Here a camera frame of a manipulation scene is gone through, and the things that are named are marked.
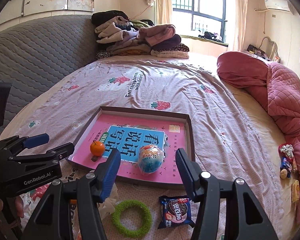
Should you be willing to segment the person's hand at gripper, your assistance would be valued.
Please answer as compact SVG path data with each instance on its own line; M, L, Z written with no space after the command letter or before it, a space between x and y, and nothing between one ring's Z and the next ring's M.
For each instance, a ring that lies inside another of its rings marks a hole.
M17 196L14 200L15 208L13 209L19 218L24 218L24 202L20 196ZM10 209L11 206L8 202L4 202L0 199L0 213L4 208Z

